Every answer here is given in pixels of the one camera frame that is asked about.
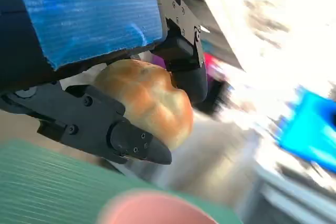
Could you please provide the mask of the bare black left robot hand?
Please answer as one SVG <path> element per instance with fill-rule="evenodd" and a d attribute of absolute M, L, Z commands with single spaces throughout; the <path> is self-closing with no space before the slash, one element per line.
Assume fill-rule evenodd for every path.
<path fill-rule="evenodd" d="M 1 109 L 86 153 L 168 165 L 207 95 L 199 24 L 182 0 L 1 0 Z"/>

